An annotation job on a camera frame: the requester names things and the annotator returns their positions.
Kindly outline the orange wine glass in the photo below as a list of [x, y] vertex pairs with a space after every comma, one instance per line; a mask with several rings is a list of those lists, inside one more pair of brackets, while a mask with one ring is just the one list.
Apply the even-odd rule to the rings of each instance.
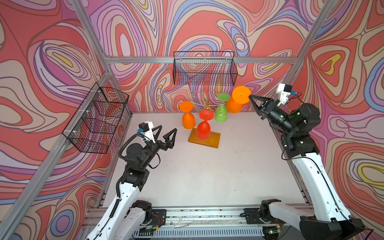
[[196, 125], [194, 115], [191, 113], [194, 105], [191, 102], [183, 102], [180, 104], [180, 110], [184, 113], [182, 117], [183, 127], [187, 130], [191, 130]]
[[251, 90], [245, 86], [236, 87], [226, 103], [227, 110], [233, 114], [239, 113], [250, 101], [249, 96], [251, 93]]

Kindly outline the green wine glass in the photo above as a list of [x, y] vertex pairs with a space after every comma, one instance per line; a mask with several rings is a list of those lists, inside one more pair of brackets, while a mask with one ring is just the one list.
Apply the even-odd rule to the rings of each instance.
[[220, 93], [218, 95], [218, 100], [222, 102], [221, 105], [217, 106], [215, 111], [215, 120], [219, 123], [224, 123], [228, 119], [228, 109], [226, 107], [227, 101], [230, 99], [230, 95], [226, 93]]

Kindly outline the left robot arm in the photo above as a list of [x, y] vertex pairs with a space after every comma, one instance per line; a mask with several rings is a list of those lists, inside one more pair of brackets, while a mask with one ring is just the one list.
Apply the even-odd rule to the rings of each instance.
[[119, 150], [119, 158], [126, 162], [123, 174], [117, 180], [113, 202], [95, 228], [86, 236], [87, 240], [128, 240], [142, 224], [152, 221], [152, 204], [137, 199], [146, 184], [151, 161], [159, 157], [159, 151], [175, 146], [177, 129], [172, 129], [159, 139], [162, 126], [154, 127], [151, 121], [139, 124]]

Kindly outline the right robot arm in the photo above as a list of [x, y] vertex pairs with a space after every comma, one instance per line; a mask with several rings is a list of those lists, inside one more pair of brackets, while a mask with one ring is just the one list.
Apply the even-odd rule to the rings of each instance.
[[256, 113], [281, 132], [282, 160], [299, 171], [312, 201], [314, 212], [306, 213], [278, 199], [263, 200], [259, 220], [270, 224], [281, 221], [299, 230], [306, 240], [349, 240], [366, 230], [343, 204], [322, 162], [310, 131], [321, 123], [320, 110], [302, 103], [291, 113], [279, 107], [280, 101], [249, 96]]

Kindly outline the red wine glass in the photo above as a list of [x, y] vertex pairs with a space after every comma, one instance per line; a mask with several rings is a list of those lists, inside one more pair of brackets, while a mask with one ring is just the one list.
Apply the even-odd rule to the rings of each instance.
[[203, 121], [197, 127], [197, 137], [201, 140], [206, 140], [210, 137], [211, 126], [209, 121], [214, 118], [214, 113], [209, 110], [202, 110], [199, 116]]

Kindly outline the wooden rack base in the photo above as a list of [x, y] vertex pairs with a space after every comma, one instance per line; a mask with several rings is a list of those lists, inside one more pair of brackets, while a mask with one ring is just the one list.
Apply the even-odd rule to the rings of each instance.
[[219, 144], [220, 144], [220, 138], [221, 138], [220, 133], [211, 132], [210, 137], [208, 139], [201, 140], [197, 137], [197, 128], [194, 128], [194, 129], [192, 129], [192, 131], [190, 133], [188, 142], [193, 143], [193, 144], [197, 144], [197, 145], [202, 145], [202, 146], [218, 149]]

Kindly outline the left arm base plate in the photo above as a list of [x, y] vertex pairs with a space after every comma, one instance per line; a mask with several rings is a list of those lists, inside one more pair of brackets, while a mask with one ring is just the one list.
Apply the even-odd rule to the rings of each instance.
[[154, 209], [152, 210], [152, 218], [149, 221], [145, 222], [144, 224], [141, 224], [139, 228], [145, 228], [145, 229], [160, 228], [161, 226], [164, 226], [166, 224], [166, 216], [167, 216], [166, 209]]

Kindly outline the aluminium mounting rail front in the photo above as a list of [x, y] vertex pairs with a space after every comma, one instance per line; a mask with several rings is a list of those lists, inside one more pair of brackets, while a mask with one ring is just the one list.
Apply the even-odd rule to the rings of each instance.
[[261, 237], [262, 228], [275, 227], [281, 221], [263, 224], [256, 220], [248, 223], [245, 209], [258, 210], [259, 206], [164, 207], [163, 225], [152, 239], [197, 239], [199, 237]]

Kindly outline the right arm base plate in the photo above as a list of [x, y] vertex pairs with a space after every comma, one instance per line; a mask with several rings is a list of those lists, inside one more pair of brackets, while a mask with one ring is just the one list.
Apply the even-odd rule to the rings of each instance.
[[260, 210], [260, 208], [245, 208], [240, 217], [245, 218], [248, 225], [275, 224], [283, 226], [285, 224], [284, 221], [272, 217], [267, 210]]

